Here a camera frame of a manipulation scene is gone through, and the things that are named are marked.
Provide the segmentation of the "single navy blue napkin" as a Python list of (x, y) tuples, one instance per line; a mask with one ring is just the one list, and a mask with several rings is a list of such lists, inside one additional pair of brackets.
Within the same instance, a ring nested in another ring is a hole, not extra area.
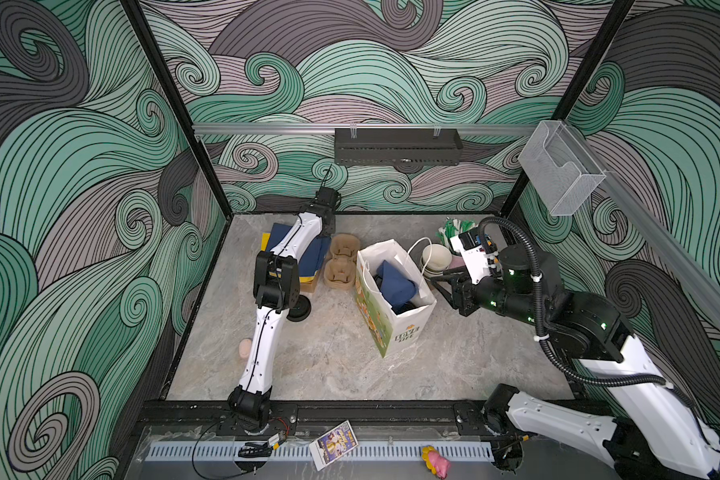
[(396, 315), (416, 308), (413, 302), (418, 293), (416, 284), (392, 263), (383, 261), (374, 275), (374, 281), (382, 297)]

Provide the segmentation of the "white paper takeout bag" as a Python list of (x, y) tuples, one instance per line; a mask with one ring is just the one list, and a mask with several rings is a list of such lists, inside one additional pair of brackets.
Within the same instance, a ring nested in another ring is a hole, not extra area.
[[(396, 315), (384, 300), (374, 281), (374, 275), (383, 261), (392, 263), (416, 284), (415, 309)], [(421, 267), (413, 261), (410, 252), (395, 240), (378, 242), (358, 252), (354, 299), (383, 357), (412, 346), (437, 304)]]

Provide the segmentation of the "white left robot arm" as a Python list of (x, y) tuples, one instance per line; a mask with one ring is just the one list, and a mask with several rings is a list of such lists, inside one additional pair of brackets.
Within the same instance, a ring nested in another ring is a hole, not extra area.
[(251, 349), (238, 385), (230, 393), (232, 414), (245, 428), (259, 431), (269, 422), (274, 357), (284, 320), (301, 297), (299, 260), (313, 240), (324, 236), (334, 208), (313, 203), (297, 215), (283, 239), (256, 257), (256, 305)]

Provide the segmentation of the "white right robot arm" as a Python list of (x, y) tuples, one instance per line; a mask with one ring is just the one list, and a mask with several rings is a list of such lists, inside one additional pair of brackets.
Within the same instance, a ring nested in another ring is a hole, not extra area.
[(720, 430), (655, 366), (625, 317), (602, 296), (568, 290), (557, 259), (488, 238), (450, 241), (464, 267), (448, 278), (450, 302), (528, 323), (547, 359), (577, 383), (610, 392), (623, 416), (583, 412), (501, 384), (485, 404), (490, 424), (541, 435), (587, 453), (622, 479), (720, 479)]

